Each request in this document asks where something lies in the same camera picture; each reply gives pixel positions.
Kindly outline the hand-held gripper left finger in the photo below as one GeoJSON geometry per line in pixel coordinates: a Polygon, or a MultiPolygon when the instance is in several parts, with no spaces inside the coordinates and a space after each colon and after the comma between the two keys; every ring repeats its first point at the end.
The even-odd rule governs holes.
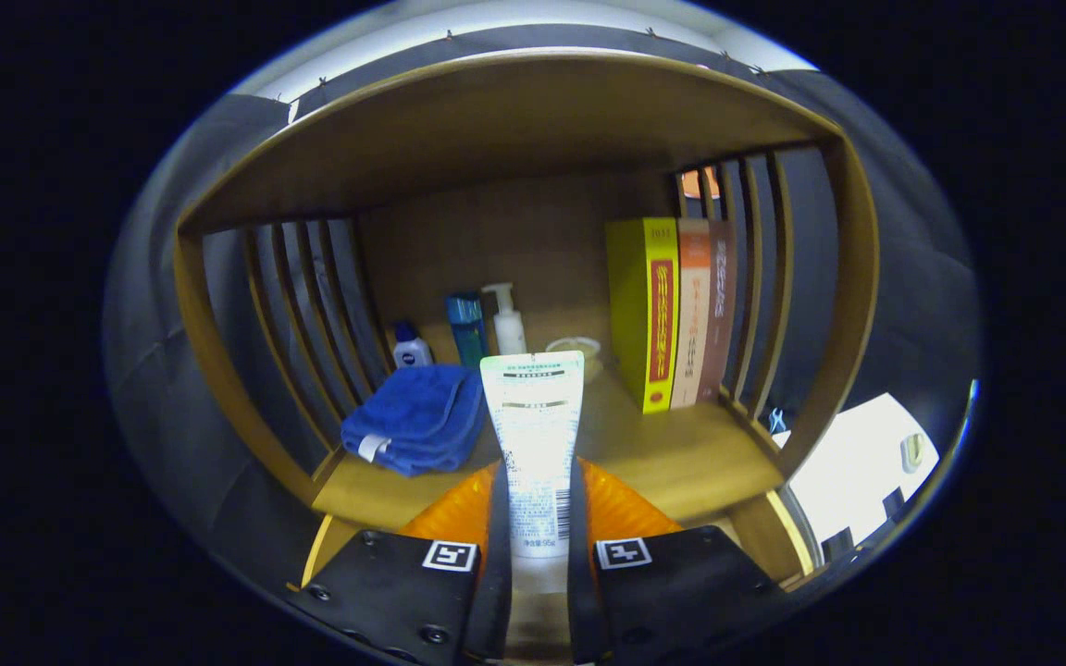
{"type": "Polygon", "coordinates": [[[400,534],[318,531],[293,610],[388,663],[500,665],[514,561],[506,467],[492,462],[400,534]]]}

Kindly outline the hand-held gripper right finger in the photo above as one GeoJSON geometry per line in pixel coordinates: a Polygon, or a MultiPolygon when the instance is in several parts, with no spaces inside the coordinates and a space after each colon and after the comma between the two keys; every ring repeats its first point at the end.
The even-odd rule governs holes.
{"type": "Polygon", "coordinates": [[[568,635],[576,665],[715,665],[777,623],[788,594],[722,527],[664,532],[576,459],[568,502],[568,635]],[[619,527],[600,527],[616,498],[619,527]]]}

